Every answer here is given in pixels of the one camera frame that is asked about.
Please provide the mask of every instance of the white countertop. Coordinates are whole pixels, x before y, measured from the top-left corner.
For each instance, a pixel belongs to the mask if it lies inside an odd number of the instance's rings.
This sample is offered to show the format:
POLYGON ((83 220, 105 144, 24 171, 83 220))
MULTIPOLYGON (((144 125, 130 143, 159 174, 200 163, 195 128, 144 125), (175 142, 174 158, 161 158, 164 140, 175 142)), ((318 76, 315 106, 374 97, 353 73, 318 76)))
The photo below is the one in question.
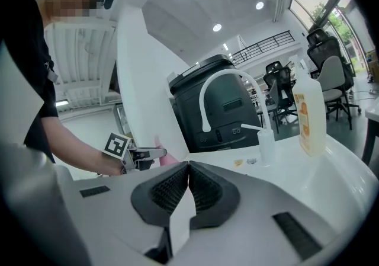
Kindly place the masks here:
POLYGON ((356 225, 371 208, 378 180, 356 155, 327 136, 323 155, 309 157, 298 136, 275 142, 277 162, 265 165, 259 147, 190 153, 198 161, 272 182, 320 214, 336 231, 356 225), (246 160, 257 158, 255 164, 246 160), (235 160, 243 163, 235 166, 235 160))
POLYGON ((377 98, 368 108, 366 108, 365 116, 369 120, 379 122, 379 98, 377 98))

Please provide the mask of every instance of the soap bottle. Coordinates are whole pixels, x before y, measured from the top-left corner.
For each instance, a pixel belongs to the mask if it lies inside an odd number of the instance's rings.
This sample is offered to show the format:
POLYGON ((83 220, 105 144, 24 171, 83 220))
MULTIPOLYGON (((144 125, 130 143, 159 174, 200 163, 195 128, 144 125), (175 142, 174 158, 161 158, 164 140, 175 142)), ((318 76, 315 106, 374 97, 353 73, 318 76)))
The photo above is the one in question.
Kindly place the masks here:
POLYGON ((292 93, 300 128, 300 145, 309 156, 320 155, 326 146, 326 114, 321 85, 294 59, 296 84, 292 93))

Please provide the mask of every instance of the green foliage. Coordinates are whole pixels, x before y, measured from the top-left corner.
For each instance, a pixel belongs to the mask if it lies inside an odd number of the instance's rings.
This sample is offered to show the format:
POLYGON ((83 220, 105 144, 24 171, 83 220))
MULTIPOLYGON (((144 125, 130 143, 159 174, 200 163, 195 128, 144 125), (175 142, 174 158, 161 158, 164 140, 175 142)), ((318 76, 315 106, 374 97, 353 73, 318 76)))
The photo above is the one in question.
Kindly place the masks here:
MULTIPOLYGON (((320 2, 315 7, 315 9, 311 11, 312 17, 316 19, 320 15, 324 7, 325 5, 322 2, 320 2)), ((343 43, 348 44, 350 42, 350 39, 353 38, 353 34, 351 30, 349 29, 349 27, 339 17, 336 17, 334 13, 331 13, 328 19, 329 19, 329 22, 335 27, 343 43)))

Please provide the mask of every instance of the ceiling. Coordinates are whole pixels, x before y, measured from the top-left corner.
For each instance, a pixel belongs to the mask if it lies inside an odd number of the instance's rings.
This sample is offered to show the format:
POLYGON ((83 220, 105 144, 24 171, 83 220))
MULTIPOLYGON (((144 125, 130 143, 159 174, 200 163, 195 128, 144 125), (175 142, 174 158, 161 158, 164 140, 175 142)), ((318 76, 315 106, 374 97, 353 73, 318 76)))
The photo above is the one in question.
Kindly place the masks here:
POLYGON ((187 64, 193 64, 240 31, 272 20, 277 0, 114 0, 109 10, 98 9, 91 17, 49 25, 45 39, 59 75, 56 99, 68 99, 68 111, 120 102, 109 90, 117 57, 117 20, 128 3, 142 8, 148 32, 187 64), (222 29, 212 28, 220 23, 222 29))

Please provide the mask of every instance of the person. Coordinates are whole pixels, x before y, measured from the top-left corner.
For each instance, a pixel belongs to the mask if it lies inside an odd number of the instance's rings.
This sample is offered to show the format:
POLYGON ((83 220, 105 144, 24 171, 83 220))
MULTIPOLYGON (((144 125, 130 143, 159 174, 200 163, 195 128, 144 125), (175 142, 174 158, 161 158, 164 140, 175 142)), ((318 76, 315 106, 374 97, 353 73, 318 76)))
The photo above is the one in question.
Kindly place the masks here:
POLYGON ((88 16, 101 0, 6 0, 11 13, 4 25, 4 42, 25 79, 44 101, 24 144, 63 162, 105 175, 121 174, 121 162, 79 140, 60 122, 53 81, 54 63, 44 40, 44 28, 70 17, 88 16))

